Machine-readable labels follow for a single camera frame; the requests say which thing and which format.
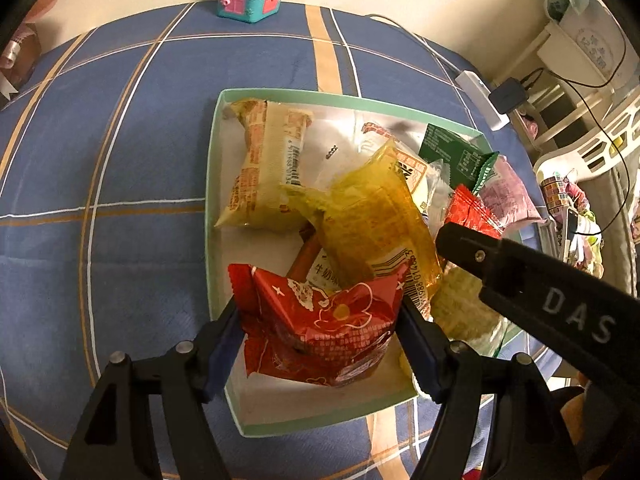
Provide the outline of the green pea cracker packet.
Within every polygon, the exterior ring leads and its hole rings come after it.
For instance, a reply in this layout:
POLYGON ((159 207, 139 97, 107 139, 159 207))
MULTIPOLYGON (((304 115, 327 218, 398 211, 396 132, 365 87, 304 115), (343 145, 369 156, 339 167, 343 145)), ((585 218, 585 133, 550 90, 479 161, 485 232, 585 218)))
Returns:
POLYGON ((431 300, 431 316, 450 340, 462 340, 481 356, 496 356, 509 321, 480 301, 483 282, 453 263, 431 300))

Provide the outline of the pink snack packet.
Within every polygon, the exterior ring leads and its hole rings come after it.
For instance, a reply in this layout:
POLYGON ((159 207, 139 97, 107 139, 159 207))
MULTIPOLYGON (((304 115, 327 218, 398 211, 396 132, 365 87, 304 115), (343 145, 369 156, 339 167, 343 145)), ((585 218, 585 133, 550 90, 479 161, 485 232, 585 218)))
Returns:
POLYGON ((497 156, 488 179, 480 188, 480 198, 503 231, 544 222, 525 184, 503 155, 497 156))

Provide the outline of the white red-print snack packet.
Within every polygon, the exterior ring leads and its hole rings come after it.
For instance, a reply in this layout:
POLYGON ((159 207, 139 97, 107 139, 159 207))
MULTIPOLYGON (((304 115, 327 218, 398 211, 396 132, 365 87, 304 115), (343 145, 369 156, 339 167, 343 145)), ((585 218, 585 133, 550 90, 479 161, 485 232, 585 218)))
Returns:
POLYGON ((497 240, 503 234, 503 228, 495 215, 463 184, 459 184, 454 190, 445 222, 465 226, 497 240))

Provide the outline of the green biscuit packet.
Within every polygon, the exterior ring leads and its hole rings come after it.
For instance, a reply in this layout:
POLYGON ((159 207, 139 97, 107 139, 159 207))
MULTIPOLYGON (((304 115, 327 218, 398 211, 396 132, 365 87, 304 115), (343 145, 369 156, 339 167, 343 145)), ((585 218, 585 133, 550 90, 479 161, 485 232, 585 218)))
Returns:
POLYGON ((486 152, 462 136, 428 124, 419 151, 426 162, 442 163, 442 180, 455 190, 465 186, 474 195, 489 180, 498 160, 498 152, 486 152))

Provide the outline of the red candy snack packet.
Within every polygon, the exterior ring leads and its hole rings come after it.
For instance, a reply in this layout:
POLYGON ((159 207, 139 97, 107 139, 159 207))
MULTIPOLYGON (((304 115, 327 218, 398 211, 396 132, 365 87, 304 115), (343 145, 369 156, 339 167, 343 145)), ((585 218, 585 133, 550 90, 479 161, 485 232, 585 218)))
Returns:
POLYGON ((228 266, 246 374, 337 387, 371 373, 393 336, 408 270, 403 263, 329 294, 257 266, 228 266))

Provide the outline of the orange cake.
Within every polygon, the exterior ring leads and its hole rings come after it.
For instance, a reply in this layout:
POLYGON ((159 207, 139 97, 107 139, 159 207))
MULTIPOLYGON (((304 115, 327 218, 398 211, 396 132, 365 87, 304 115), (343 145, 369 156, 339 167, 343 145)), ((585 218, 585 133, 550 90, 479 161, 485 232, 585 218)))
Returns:
POLYGON ((442 268, 431 232, 397 166, 397 154, 395 143, 387 141, 326 191, 294 185, 283 191, 314 226, 342 287, 408 266, 404 294, 428 318, 442 268))

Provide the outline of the red milk biscuit packet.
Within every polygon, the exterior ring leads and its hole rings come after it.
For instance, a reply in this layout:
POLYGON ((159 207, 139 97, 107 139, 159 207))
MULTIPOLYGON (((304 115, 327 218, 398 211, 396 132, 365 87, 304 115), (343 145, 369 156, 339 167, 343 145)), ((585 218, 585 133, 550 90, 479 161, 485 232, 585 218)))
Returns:
POLYGON ((314 285, 331 294, 338 292, 341 285, 314 227, 306 223, 299 231, 299 235, 303 246, 299 249, 286 276, 296 282, 314 285))

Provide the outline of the beige bread packet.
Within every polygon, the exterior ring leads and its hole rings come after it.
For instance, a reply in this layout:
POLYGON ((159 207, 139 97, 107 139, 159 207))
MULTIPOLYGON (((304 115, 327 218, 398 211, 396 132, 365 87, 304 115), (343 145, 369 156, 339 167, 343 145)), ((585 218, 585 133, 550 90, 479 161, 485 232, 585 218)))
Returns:
POLYGON ((283 103, 244 99, 231 104, 244 128, 246 155, 216 226, 296 231, 303 216, 288 204, 285 185, 299 186, 299 159, 314 116, 283 103))

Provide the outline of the cream bun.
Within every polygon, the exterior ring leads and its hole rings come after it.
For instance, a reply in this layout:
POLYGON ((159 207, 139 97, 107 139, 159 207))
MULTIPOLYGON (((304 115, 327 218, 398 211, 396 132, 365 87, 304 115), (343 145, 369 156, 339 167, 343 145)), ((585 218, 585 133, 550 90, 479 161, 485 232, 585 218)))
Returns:
POLYGON ((405 176, 413 203, 435 234, 444 224, 454 192, 442 178, 445 175, 445 163, 442 159, 426 162, 407 144, 375 122, 362 125, 360 152, 373 154, 390 139, 395 142, 397 167, 405 176))

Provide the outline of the pile of colourful trinkets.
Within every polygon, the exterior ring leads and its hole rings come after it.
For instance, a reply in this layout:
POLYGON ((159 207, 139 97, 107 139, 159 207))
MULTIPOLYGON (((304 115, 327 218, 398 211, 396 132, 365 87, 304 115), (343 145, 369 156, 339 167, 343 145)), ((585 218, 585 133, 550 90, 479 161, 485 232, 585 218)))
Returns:
POLYGON ((540 188, 556 225, 561 260, 602 278, 602 233, 586 193, 569 177, 558 174, 542 180, 540 188))

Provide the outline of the blue plaid tablecloth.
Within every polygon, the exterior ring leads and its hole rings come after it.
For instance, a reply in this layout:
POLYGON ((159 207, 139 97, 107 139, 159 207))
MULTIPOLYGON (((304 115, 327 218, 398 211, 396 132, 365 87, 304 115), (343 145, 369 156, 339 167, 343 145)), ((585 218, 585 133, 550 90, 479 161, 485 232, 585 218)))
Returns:
POLYGON ((98 370, 207 321, 204 196, 218 94, 340 91, 486 122, 431 50, 356 14, 285 3, 256 24, 213 2, 134 14, 43 55, 1 113, 1 413, 49 479, 98 370))

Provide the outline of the black power adapter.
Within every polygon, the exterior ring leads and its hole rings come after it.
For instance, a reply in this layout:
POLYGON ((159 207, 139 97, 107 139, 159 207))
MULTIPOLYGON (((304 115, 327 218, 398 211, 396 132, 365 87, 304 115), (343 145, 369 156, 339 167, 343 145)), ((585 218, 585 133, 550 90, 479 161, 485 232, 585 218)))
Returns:
POLYGON ((528 99, 527 90, 521 81, 506 78, 494 90, 489 92, 488 100, 499 114, 509 114, 528 99))

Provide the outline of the white power strip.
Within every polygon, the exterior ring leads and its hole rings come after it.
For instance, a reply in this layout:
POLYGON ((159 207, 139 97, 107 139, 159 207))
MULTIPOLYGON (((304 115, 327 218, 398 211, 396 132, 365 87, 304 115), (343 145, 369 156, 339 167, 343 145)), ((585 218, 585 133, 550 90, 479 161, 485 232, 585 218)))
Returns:
POLYGON ((509 117, 499 113, 490 102, 488 87, 472 70, 462 70, 456 83, 482 113, 491 131, 498 131, 510 122, 509 117))

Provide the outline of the white desk calendar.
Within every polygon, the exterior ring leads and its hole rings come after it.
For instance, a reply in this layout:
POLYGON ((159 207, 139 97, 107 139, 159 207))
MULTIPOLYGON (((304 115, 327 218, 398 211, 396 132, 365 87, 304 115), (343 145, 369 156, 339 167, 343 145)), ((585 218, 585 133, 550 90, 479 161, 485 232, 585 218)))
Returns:
POLYGON ((580 47, 614 89, 624 83, 628 58, 637 62, 623 29, 599 0, 544 0, 548 18, 580 47))

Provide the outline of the pink flower bouquet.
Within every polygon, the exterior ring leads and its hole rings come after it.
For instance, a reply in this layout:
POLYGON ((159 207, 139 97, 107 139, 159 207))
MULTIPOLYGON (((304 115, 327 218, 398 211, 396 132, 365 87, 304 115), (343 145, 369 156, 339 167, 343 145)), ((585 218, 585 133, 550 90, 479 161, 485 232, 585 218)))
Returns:
POLYGON ((32 76, 42 53, 35 22, 45 16, 58 0, 37 0, 1 55, 1 105, 6 105, 32 76))

